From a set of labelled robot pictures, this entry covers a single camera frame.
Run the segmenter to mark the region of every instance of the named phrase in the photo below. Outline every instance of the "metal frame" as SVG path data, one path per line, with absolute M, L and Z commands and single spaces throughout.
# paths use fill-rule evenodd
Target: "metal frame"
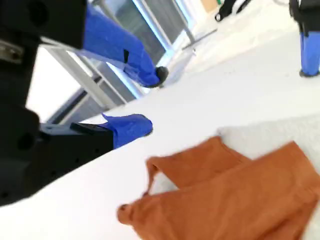
M 164 49 L 166 51 L 170 51 L 172 49 L 172 43 L 170 42 L 168 36 L 162 29 L 161 25 L 150 10 L 145 0 L 132 0 L 132 2 L 138 8 L 144 20 L 148 23 L 149 27 L 153 31 L 156 38 L 160 41 Z
M 71 76 L 83 87 L 83 89 L 103 109 L 113 109 L 117 105 L 104 91 L 93 81 L 91 77 L 79 66 L 79 64 L 67 53 L 58 48 L 47 48 L 48 52 L 71 74 Z

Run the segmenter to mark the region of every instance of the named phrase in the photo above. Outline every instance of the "orange cloth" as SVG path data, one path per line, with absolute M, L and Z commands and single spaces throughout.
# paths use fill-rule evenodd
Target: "orange cloth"
M 220 137 L 147 162 L 179 188 L 144 197 L 118 210 L 143 240 L 296 240 L 320 196 L 320 177 L 289 143 L 255 161 Z

